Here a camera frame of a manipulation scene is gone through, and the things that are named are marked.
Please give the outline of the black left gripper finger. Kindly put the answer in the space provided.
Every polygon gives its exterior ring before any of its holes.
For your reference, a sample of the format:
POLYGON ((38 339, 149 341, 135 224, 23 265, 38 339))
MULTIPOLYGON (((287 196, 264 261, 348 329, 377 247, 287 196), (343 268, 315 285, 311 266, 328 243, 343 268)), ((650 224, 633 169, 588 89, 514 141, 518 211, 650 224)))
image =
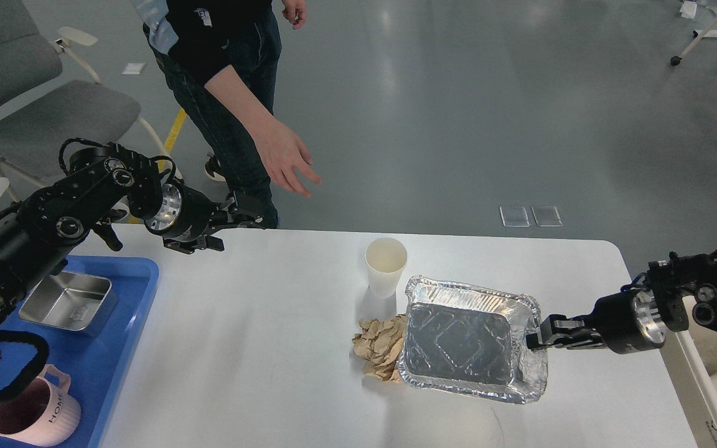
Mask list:
POLYGON ((199 250, 215 250, 222 252, 225 250, 224 243, 221 238, 213 235, 199 235, 191 241, 180 241, 179 239, 168 238, 163 236, 163 246, 176 252, 192 254, 199 250))
POLYGON ((222 212, 227 216, 227 228, 267 228, 262 202, 242 191, 228 193, 222 212))

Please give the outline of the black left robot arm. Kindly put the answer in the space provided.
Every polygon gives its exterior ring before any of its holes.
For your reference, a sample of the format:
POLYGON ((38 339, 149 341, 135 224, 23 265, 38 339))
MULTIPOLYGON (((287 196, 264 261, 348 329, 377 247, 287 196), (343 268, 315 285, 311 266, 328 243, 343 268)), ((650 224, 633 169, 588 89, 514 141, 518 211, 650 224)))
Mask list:
MULTIPOLYGON (((111 226, 111 211, 122 199, 163 246, 181 253, 224 250, 215 236, 220 230, 266 227, 259 200, 233 191, 213 202, 185 185, 174 162, 161 170, 167 156, 147 157, 115 142, 78 142, 82 148, 69 159, 60 148, 65 178, 0 213, 0 325, 43 278, 63 270, 90 233, 111 250, 122 249, 111 226)), ((0 329, 0 403, 20 394, 48 357, 40 335, 0 329)))

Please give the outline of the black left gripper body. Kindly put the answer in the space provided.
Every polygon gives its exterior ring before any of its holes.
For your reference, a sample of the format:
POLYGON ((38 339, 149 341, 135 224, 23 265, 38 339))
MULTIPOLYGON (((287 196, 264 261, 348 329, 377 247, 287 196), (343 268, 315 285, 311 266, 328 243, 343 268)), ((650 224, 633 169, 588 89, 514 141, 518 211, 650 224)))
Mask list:
POLYGON ((144 221, 152 235, 191 241, 199 235, 224 230, 227 216, 222 205, 180 182, 165 182, 161 187, 159 210, 144 221))

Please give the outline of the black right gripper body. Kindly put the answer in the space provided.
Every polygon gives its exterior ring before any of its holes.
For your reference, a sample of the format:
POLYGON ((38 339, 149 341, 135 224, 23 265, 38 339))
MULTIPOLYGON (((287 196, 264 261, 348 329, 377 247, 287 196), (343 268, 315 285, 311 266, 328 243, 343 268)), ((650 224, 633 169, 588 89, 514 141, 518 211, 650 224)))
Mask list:
POLYGON ((645 289, 629 289, 598 299, 585 323, 617 354, 663 348, 668 332, 654 297, 645 289))

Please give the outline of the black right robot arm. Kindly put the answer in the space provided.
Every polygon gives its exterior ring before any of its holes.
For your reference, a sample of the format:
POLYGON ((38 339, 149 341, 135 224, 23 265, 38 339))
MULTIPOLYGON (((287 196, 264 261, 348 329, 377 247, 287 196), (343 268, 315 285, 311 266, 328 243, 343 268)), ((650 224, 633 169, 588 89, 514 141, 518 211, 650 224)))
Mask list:
POLYGON ((717 332, 717 249, 652 261, 619 292, 598 299, 586 315, 551 314, 526 337, 527 348, 606 348, 618 354, 663 348, 669 332, 690 323, 717 332))

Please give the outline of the person's right hand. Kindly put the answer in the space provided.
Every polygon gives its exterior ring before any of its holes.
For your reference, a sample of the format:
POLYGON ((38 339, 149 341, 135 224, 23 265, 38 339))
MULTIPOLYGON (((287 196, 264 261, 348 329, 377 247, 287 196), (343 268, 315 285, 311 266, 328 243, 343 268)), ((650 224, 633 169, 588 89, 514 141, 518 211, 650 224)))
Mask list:
POLYGON ((253 139, 271 181, 287 191, 310 198, 311 191, 301 177, 318 185, 322 180, 311 167, 311 153, 301 137, 278 119, 270 118, 259 125, 253 139))

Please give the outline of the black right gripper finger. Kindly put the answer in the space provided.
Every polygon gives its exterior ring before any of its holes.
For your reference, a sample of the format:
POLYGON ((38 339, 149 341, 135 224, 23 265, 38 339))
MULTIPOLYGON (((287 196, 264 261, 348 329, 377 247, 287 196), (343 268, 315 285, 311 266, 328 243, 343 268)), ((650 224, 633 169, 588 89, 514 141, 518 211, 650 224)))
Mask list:
POLYGON ((541 342, 540 334, 528 334, 525 337, 527 348, 530 350, 546 350, 549 348, 565 348, 567 350, 595 350, 605 349, 608 345, 601 340, 600 335, 597 334, 584 334, 574 335, 559 335, 552 342, 541 342))
POLYGON ((548 315, 540 324, 541 334, 592 334, 597 331, 590 315, 548 315))

